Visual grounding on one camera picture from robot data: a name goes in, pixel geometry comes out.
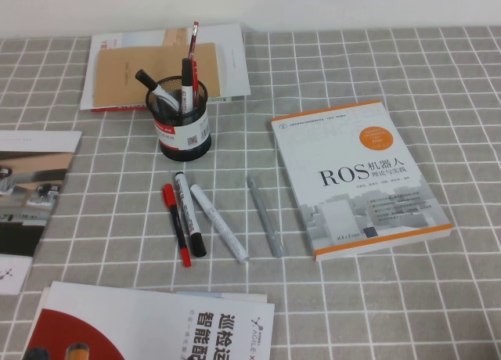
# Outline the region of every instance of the white book cover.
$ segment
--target white book cover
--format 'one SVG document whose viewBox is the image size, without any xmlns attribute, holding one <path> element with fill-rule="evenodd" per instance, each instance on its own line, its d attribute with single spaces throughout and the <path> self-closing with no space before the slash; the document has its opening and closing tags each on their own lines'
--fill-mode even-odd
<svg viewBox="0 0 501 360">
<path fill-rule="evenodd" d="M 188 56 L 191 28 L 168 29 L 155 31 L 136 31 L 130 33 L 96 34 L 92 36 L 91 48 L 88 55 L 87 73 L 85 75 L 84 92 L 80 101 L 81 110 L 103 110 L 102 107 L 94 107 L 94 83 L 96 80 L 97 57 L 101 49 L 119 49 L 125 47 L 144 47 L 165 45 L 171 42 L 169 32 L 184 31 L 180 35 L 184 38 L 182 44 L 186 44 L 186 56 Z M 214 43 L 218 60 L 219 86 L 221 100 L 229 101 L 233 96 L 249 95 L 251 86 L 247 74 L 245 50 L 243 48 L 242 30 L 238 23 L 217 26 L 199 26 L 196 43 Z M 118 106 L 114 108 L 143 108 L 144 103 L 134 106 Z"/>
<path fill-rule="evenodd" d="M 80 131 L 0 131 L 0 294 L 17 294 Z"/>
<path fill-rule="evenodd" d="M 274 309 L 250 301 L 54 282 L 26 356 L 267 360 Z"/>
<path fill-rule="evenodd" d="M 450 233 L 381 102 L 275 117 L 272 128 L 317 261 Z"/>
</svg>

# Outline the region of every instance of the marker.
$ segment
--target marker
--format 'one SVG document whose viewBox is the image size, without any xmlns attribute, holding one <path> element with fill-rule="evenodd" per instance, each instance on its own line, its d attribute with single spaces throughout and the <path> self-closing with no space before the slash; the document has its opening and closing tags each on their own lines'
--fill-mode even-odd
<svg viewBox="0 0 501 360">
<path fill-rule="evenodd" d="M 181 221 L 179 220 L 178 205 L 175 202 L 174 190 L 172 184 L 165 184 L 162 189 L 162 196 L 164 197 L 165 206 L 171 212 L 172 224 L 174 225 L 175 235 L 178 237 L 179 252 L 181 253 L 182 262 L 185 268 L 191 266 L 189 259 L 189 251 L 186 246 L 185 234 L 182 233 Z"/>
<path fill-rule="evenodd" d="M 250 194 L 254 199 L 256 208 L 258 209 L 259 218 L 263 224 L 263 228 L 266 231 L 266 237 L 268 238 L 268 243 L 270 248 L 272 248 L 272 253 L 275 258 L 282 258 L 283 247 L 279 239 L 279 233 L 275 231 L 272 225 L 272 221 L 269 218 L 268 211 L 266 210 L 265 203 L 261 198 L 259 193 L 259 187 L 252 176 L 247 176 L 247 185 L 250 189 Z"/>
<path fill-rule="evenodd" d="M 169 107 L 176 111 L 179 111 L 179 102 L 170 94 L 168 94 L 162 87 L 152 79 L 147 72 L 140 69 L 138 73 L 135 74 L 135 79 L 145 85 L 157 98 L 162 99 Z"/>
<path fill-rule="evenodd" d="M 240 264 L 244 264 L 251 258 L 249 254 L 242 247 L 242 244 L 238 241 L 233 234 L 232 230 L 229 229 L 228 225 L 222 219 L 221 215 L 216 211 L 215 207 L 212 205 L 211 201 L 205 196 L 205 193 L 197 185 L 191 185 L 191 193 L 195 196 L 198 203 L 204 209 L 205 214 L 211 219 L 212 224 L 218 230 L 219 234 L 222 236 L 229 249 L 233 252 L 235 257 L 238 259 Z"/>
<path fill-rule="evenodd" d="M 200 233 L 200 227 L 196 222 L 195 207 L 191 199 L 191 192 L 189 191 L 188 182 L 186 181 L 186 175 L 182 172 L 178 172 L 175 174 L 175 182 L 179 189 L 182 210 L 185 213 L 193 254 L 195 254 L 195 257 L 203 257 L 207 254 L 207 251 L 205 250 L 204 240 Z"/>
<path fill-rule="evenodd" d="M 193 111 L 193 72 L 191 60 L 182 60 L 181 70 L 181 113 Z"/>
</svg>

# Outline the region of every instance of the black mesh pen holder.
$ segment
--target black mesh pen holder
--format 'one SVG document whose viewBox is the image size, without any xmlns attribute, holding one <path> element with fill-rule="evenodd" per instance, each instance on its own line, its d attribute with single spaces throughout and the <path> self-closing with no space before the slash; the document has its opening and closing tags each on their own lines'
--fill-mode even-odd
<svg viewBox="0 0 501 360">
<path fill-rule="evenodd" d="M 167 77 L 157 82 L 181 103 L 181 76 Z M 169 159 L 188 162 L 202 157 L 212 144 L 207 116 L 207 88 L 198 81 L 198 106 L 192 112 L 180 114 L 154 93 L 146 94 L 146 106 L 153 115 L 160 150 Z"/>
</svg>

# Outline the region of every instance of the book title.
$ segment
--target book title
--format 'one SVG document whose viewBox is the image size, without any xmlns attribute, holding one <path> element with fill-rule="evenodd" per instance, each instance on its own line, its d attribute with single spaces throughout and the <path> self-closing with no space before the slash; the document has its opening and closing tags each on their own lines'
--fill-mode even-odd
<svg viewBox="0 0 501 360">
<path fill-rule="evenodd" d="M 341 184 L 342 182 L 353 182 L 358 180 L 366 180 L 370 177 L 390 176 L 407 172 L 404 163 L 394 158 L 395 160 L 380 160 L 371 161 L 364 164 L 356 164 L 354 167 L 341 167 L 337 171 L 324 170 L 319 171 L 323 186 L 332 184 Z"/>
</svg>

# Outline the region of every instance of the orange stripe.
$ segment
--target orange stripe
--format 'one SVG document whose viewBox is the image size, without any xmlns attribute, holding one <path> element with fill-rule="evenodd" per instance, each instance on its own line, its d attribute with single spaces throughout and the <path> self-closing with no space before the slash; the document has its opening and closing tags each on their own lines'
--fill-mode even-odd
<svg viewBox="0 0 501 360">
<path fill-rule="evenodd" d="M 315 259 L 321 254 L 337 252 L 339 250 L 345 250 L 345 249 L 350 249 L 350 248 L 362 247 L 364 245 L 370 245 L 370 244 L 375 244 L 375 243 L 382 243 L 383 241 L 404 239 L 406 237 L 422 235 L 424 233 L 437 232 L 437 231 L 442 231 L 444 229 L 453 229 L 453 228 L 454 227 L 451 224 L 437 225 L 435 227 L 428 227 L 427 229 L 417 229 L 415 231 L 400 232 L 400 233 L 395 233 L 393 235 L 388 235 L 388 236 L 374 237 L 372 239 L 357 241 L 355 243 L 334 245 L 333 247 L 327 247 L 327 248 L 322 248 L 322 249 L 316 250 L 315 251 Z"/>
<path fill-rule="evenodd" d="M 365 106 L 366 104 L 374 104 L 374 103 L 380 103 L 380 102 L 381 102 L 380 100 L 370 100 L 369 102 L 360 102 L 360 103 L 347 104 L 346 106 L 337 106 L 337 107 L 324 108 L 323 110 L 313 110 L 313 111 L 306 111 L 306 112 L 298 112 L 298 113 L 293 113 L 291 115 L 274 117 L 272 119 L 272 121 L 291 119 L 292 117 L 300 117 L 300 116 L 313 115 L 314 113 L 322 113 L 322 112 L 327 112 L 327 111 L 342 110 L 344 108 L 351 108 L 351 107 L 357 107 L 357 106 Z"/>
</svg>

